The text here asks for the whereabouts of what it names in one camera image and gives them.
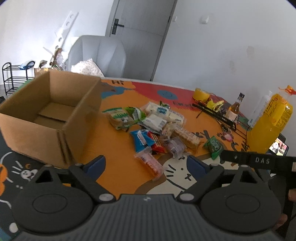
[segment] gray armchair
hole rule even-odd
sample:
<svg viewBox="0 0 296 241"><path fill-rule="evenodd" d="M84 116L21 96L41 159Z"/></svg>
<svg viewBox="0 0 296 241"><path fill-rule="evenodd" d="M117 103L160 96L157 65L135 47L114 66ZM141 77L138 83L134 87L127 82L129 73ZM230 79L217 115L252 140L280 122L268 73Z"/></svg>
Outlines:
<svg viewBox="0 0 296 241"><path fill-rule="evenodd" d="M67 71L79 61L92 58L105 77L120 78L126 64L126 53L120 40L104 36L83 35L72 46L66 62Z"/></svg>

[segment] white bottle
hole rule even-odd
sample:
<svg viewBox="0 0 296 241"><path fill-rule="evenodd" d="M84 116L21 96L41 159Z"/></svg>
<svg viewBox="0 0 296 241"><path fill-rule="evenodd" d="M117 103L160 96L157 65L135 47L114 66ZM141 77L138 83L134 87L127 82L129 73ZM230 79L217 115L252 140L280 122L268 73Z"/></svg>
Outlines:
<svg viewBox="0 0 296 241"><path fill-rule="evenodd" d="M263 112L264 112L265 108L267 107L267 105L271 99L271 96L272 96L272 92L269 91L269 95L265 95L262 97L258 106L254 110L250 120L248 121L248 124L250 127L253 128L254 125L256 124L256 122L259 120L259 118L263 115Z"/></svg>

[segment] door frame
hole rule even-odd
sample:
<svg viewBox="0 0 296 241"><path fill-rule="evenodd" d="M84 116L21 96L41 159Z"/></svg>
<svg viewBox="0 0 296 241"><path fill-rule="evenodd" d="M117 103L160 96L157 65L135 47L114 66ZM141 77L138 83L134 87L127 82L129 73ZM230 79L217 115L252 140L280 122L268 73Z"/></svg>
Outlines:
<svg viewBox="0 0 296 241"><path fill-rule="evenodd" d="M113 5L112 5L112 8L111 8L111 12L110 12L108 23L107 23L106 33L105 33L106 37L111 36L113 23L114 23L114 20L115 20L115 14L116 14L116 11L117 11L117 8L118 8L119 1L120 0L114 0L113 1ZM175 8L176 8L176 5L177 5L177 1L178 0L174 0L173 7L172 7L172 10L170 12L169 19L168 19L168 23L167 23L167 25L165 27L165 33L163 35L163 39L161 41L161 44L160 44L160 47L159 47L159 50L158 50L158 54L157 54L157 57L156 57L156 61L155 61L155 64L154 64L154 68L153 68L153 71L152 71L152 74L151 74L150 81L153 81L153 78L155 76L157 65L158 65L158 62L159 62L159 59L160 59L160 55L161 55L161 52L162 52L162 49L163 49L163 45L165 43L165 38L166 38L166 36L168 34L168 29L170 27L170 23L171 23L172 18L173 18L173 14L174 14L174 11L175 11Z"/></svg>

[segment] green snack bag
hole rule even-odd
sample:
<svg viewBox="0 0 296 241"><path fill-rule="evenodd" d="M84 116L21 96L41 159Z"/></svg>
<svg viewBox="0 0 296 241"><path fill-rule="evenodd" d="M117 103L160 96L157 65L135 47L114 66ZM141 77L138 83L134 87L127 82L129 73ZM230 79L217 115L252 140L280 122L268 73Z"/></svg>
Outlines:
<svg viewBox="0 0 296 241"><path fill-rule="evenodd" d="M135 124L139 121L142 121L146 118L146 115L143 111L135 107L126 107L124 108L127 113L134 119Z"/></svg>
<svg viewBox="0 0 296 241"><path fill-rule="evenodd" d="M215 136L212 136L209 140L207 140L207 142L204 144L204 147L209 149L213 160L215 160L223 151L223 146Z"/></svg>
<svg viewBox="0 0 296 241"><path fill-rule="evenodd" d="M121 107L107 109L103 113L107 115L107 119L116 130L130 128L134 124L133 118Z"/></svg>

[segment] glass bottle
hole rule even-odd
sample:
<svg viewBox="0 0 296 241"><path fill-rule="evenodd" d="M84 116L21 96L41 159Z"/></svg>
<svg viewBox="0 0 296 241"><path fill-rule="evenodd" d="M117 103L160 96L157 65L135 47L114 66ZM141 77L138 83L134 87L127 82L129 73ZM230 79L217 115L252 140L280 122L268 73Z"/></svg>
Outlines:
<svg viewBox="0 0 296 241"><path fill-rule="evenodd" d="M229 109L227 110L225 117L231 121L235 121L238 113L239 113L239 107L240 104L242 103L242 100L244 98L244 94L240 93L239 97L237 98L236 102L229 107Z"/></svg>

